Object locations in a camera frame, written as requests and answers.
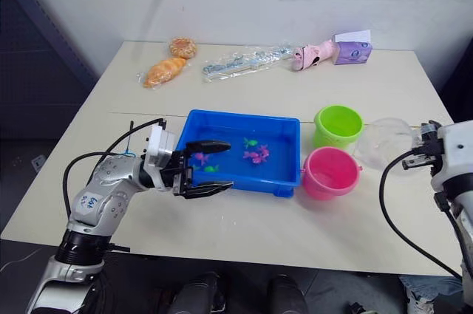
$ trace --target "black cable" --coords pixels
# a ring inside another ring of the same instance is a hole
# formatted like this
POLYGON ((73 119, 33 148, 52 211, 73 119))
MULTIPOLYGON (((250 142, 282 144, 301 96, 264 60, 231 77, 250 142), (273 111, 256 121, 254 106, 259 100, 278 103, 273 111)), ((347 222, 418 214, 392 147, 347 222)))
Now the black cable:
POLYGON ((67 218, 69 218, 69 216, 71 215, 71 205, 69 204, 69 194, 67 193, 67 179, 69 178, 69 172, 71 171, 71 168, 74 166, 74 164, 76 164, 78 161, 81 161, 82 159, 85 159, 87 157, 96 157, 98 155, 101 155, 102 157, 106 157, 107 155, 119 155, 119 154, 110 153, 107 151, 95 151, 92 153, 83 154, 79 157, 76 157, 73 161, 71 161, 69 165, 66 167, 66 169, 64 170, 64 175, 62 177, 62 194, 64 197, 64 204, 66 206, 67 218))
POLYGON ((466 249, 465 239, 460 231, 460 227, 458 226, 455 218, 452 216, 452 213, 449 211, 444 212, 446 217, 449 219, 450 224, 452 224, 453 230, 455 231, 455 235, 457 236, 458 243, 460 244, 461 255, 463 256, 463 261, 465 262, 465 268, 471 278, 473 278, 473 267, 472 263, 470 262, 470 258, 468 256, 468 250, 466 249))
POLYGON ((394 223, 392 222, 391 218, 389 217, 389 214, 387 213, 387 210, 386 210, 386 205, 384 204, 384 184, 386 183, 386 178, 387 178, 387 175, 389 173, 389 171, 397 164, 399 163, 400 161, 402 161, 402 159, 405 159, 406 157, 408 157, 409 155, 413 155, 414 152, 411 150, 411 151, 408 151, 402 155, 400 155, 399 157, 396 157, 391 163, 389 163, 389 165, 384 169, 383 171, 383 174, 381 176, 381 182, 379 184, 379 203, 381 205, 381 210, 383 211, 383 215, 384 215, 384 218, 386 219, 387 221, 387 224, 389 224, 389 226, 391 227, 391 229, 394 230, 394 232, 396 234, 399 235, 399 237, 401 239, 403 239, 408 245, 410 245, 412 248, 416 249, 416 251, 418 251, 419 253, 421 253, 422 255, 424 255, 426 258, 428 258, 429 260, 433 261, 435 264, 439 265, 440 267, 442 267, 445 271, 447 271, 448 273, 451 273, 454 277, 458 278, 458 279, 461 279, 461 276, 455 272, 453 269, 451 269, 450 267, 448 267, 446 264, 444 264, 442 261, 440 261, 439 259, 437 259, 436 257, 434 257, 433 255, 431 255, 430 253, 427 253, 424 249, 420 248, 419 246, 417 246, 414 242, 412 242, 411 240, 409 240, 404 234, 402 234, 402 232, 394 225, 394 223))
MULTIPOLYGON (((117 146, 118 144, 120 144, 120 142, 122 140, 125 140, 129 135, 139 131, 140 129, 143 129, 143 128, 146 128, 148 126, 151 126, 153 124, 156 124, 156 123, 163 123, 164 122, 164 119, 162 118, 158 118, 156 120, 150 120, 149 122, 146 122, 146 123, 143 123, 143 124, 140 124, 139 126, 137 127, 134 127, 132 129, 130 129, 129 131, 127 131, 127 133, 123 134, 121 137, 119 137, 111 146, 109 146, 107 148, 107 150, 105 150, 106 153, 109 153, 111 152, 115 146, 117 146)), ((106 154, 104 154, 98 161, 97 161, 97 164, 95 164, 95 167, 94 169, 92 170, 92 173, 90 174, 90 177, 89 179, 87 180, 87 185, 90 183, 90 181, 92 180, 92 175, 94 174, 94 170, 95 168, 97 168, 98 164, 100 164, 101 162, 103 162, 105 160, 105 156, 106 154)))

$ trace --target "shoe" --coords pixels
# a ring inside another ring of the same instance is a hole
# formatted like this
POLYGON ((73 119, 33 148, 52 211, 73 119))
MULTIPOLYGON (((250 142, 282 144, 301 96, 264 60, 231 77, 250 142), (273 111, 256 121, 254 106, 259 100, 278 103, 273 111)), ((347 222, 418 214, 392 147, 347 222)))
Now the shoe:
POLYGON ((407 314, 434 314, 434 301, 418 297, 406 288, 407 314))

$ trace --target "green bucket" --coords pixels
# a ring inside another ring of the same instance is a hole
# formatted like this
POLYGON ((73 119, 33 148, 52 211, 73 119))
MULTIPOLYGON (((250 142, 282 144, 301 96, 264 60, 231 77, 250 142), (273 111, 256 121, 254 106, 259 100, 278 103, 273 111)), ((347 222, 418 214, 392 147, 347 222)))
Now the green bucket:
POLYGON ((363 120, 360 115, 346 106, 326 106, 317 113, 313 122, 316 133, 313 145, 335 146, 345 149, 355 142, 363 131, 363 120))

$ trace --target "green toy fish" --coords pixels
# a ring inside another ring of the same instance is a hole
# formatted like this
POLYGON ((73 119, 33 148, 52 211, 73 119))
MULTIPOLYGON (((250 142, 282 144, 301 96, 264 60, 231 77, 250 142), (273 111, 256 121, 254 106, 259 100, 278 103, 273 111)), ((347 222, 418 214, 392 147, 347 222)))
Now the green toy fish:
POLYGON ((218 172, 219 171, 219 166, 216 165, 216 166, 206 166, 204 168, 204 171, 205 172, 218 172))
POLYGON ((243 143, 245 144, 245 149, 248 149, 249 146, 257 146, 258 140, 255 140, 255 139, 248 140, 246 138, 243 138, 243 143))

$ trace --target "pink bucket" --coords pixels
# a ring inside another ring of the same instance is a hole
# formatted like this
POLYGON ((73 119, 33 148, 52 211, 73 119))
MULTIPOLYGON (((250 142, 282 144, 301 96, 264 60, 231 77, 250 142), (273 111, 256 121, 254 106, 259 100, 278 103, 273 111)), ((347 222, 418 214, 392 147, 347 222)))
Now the pink bucket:
POLYGON ((333 199, 354 189, 360 170, 347 152, 325 146, 312 151, 305 160, 302 186, 312 198, 333 199))

